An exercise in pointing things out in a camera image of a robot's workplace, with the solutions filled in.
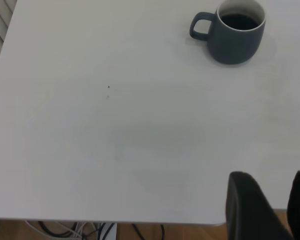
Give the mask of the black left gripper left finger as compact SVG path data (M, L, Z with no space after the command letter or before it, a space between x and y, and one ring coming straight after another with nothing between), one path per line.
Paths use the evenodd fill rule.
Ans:
M248 173L231 172L225 204L229 240L291 240L292 236Z

